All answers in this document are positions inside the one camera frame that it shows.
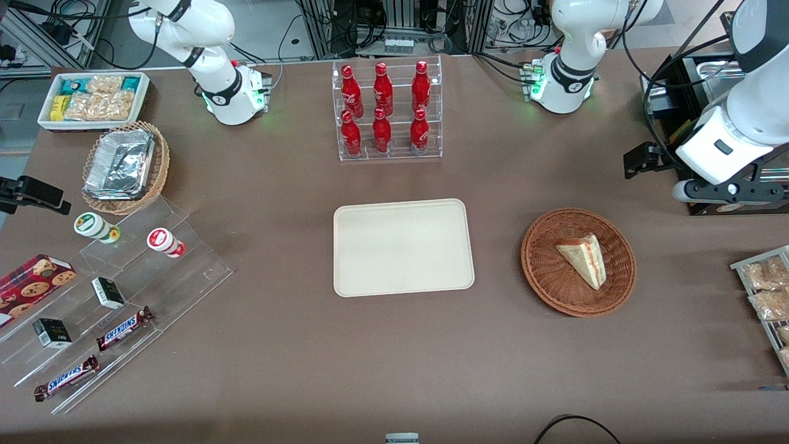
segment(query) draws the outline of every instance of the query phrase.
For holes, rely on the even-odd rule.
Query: red cookie box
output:
[[[63,285],[77,273],[68,262],[39,254],[0,279],[0,327]]]

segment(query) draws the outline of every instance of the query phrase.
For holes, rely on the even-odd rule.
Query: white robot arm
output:
[[[267,111],[269,90],[260,72],[235,66],[222,45],[235,33],[230,11],[214,0],[133,2],[129,17],[138,37],[172,55],[203,89],[208,110],[226,125],[239,125]]]
[[[731,22],[731,45],[745,78],[711,103],[677,155],[717,185],[775,147],[789,143],[789,2],[744,0]],[[675,197],[686,199],[675,188]]]
[[[532,75],[531,100],[558,114],[577,110],[607,49],[600,31],[621,27],[625,17],[628,27],[650,21],[661,6],[663,0],[556,0],[551,17],[564,43],[558,54],[532,61],[542,69]]]

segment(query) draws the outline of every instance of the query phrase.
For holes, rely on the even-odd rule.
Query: brown woven basket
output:
[[[555,247],[563,240],[589,234],[597,236],[605,263],[607,279],[600,290],[592,289]],[[557,209],[535,220],[523,238],[521,265],[543,301],[581,318],[619,308],[636,281],[636,261],[625,236],[611,222],[585,209]]]
[[[162,193],[164,183],[167,181],[167,168],[170,167],[170,148],[167,146],[167,141],[164,140],[162,133],[160,133],[155,126],[147,122],[134,122],[124,126],[119,126],[118,128],[113,128],[110,130],[109,133],[131,130],[147,130],[156,136],[153,165],[151,166],[151,170],[148,172],[148,191],[146,191],[145,195],[137,201],[100,201],[98,199],[90,198],[83,192],[82,198],[85,199],[88,205],[90,205],[90,207],[94,210],[104,213],[112,213],[118,216],[126,216],[132,211],[142,207],[143,205],[146,205],[148,202],[152,201],[154,198],[156,198],[156,196],[159,196]],[[93,156],[95,156],[96,149],[99,147],[99,141],[101,141],[101,137],[99,137],[99,140],[93,144],[93,149],[91,149],[90,154],[88,154],[88,161],[85,162],[85,166],[82,168],[82,180],[86,180],[88,178],[88,173],[90,172],[91,166],[93,165]]]

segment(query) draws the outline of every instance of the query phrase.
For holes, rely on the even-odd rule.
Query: table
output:
[[[634,51],[654,70],[666,50]],[[692,218],[672,173],[625,181],[648,140],[624,53],[572,115],[525,103],[471,57],[445,57],[444,158],[340,164],[331,64],[286,66],[271,112],[216,122],[186,70],[151,70],[143,116],[169,141],[164,194],[237,272],[65,416],[0,386],[2,442],[530,442],[553,417],[599,420],[624,442],[779,442],[785,393],[764,331],[728,264],[787,243],[784,216]],[[27,174],[65,189],[72,216],[21,209],[0,231],[0,273],[37,253],[70,258],[95,134],[42,130]],[[332,288],[342,205],[459,198],[476,283],[356,299]],[[569,318],[539,300],[518,249],[564,206],[616,224],[638,282],[615,313]]]

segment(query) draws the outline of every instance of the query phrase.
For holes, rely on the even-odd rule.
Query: red-capped bottle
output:
[[[361,104],[361,88],[359,82],[353,78],[353,69],[350,65],[344,65],[342,71],[342,101],[345,102],[346,109],[353,113],[356,119],[361,119],[365,115],[365,106]]]
[[[361,132],[359,126],[353,121],[353,115],[348,110],[342,110],[340,118],[342,119],[342,126],[340,126],[342,143],[346,147],[348,156],[361,156]]]
[[[430,104],[430,77],[428,77],[428,63],[424,60],[417,62],[417,75],[411,84],[411,96],[413,97],[413,112],[419,108],[428,109]]]
[[[392,115],[395,112],[395,93],[384,62],[376,63],[376,83],[372,89],[376,93],[376,106],[383,108],[387,116]]]
[[[376,120],[372,123],[372,133],[376,136],[376,150],[381,154],[388,153],[392,146],[392,126],[382,107],[376,108]]]
[[[424,119],[427,113],[424,108],[419,108],[413,113],[413,122],[411,122],[411,152],[415,156],[421,156],[428,150],[428,131],[430,125]]]

